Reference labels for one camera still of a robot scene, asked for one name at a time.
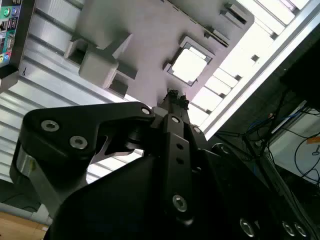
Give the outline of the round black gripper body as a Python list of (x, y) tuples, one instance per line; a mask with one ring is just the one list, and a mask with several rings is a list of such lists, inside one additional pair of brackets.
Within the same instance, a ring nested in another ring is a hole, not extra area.
[(316, 240), (296, 204), (225, 144), (146, 156), (73, 193), (47, 240)]

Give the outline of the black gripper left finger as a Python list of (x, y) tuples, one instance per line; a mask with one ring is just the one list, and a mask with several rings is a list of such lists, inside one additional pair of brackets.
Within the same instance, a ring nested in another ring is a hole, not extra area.
[(75, 192), (143, 157), (163, 160), (183, 139), (177, 90), (149, 108), (142, 102), (43, 108), (21, 124), (10, 176), (46, 206), (53, 220)]

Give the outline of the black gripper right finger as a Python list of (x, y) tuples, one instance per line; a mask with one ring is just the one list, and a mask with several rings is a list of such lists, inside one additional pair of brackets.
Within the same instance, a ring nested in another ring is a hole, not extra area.
[(191, 123), (188, 113), (190, 101), (185, 95), (177, 97), (179, 117), (183, 122), (183, 139), (188, 142), (188, 148), (180, 162), (189, 167), (195, 175), (204, 173), (203, 159), (199, 150), (210, 150), (208, 141), (200, 127)]

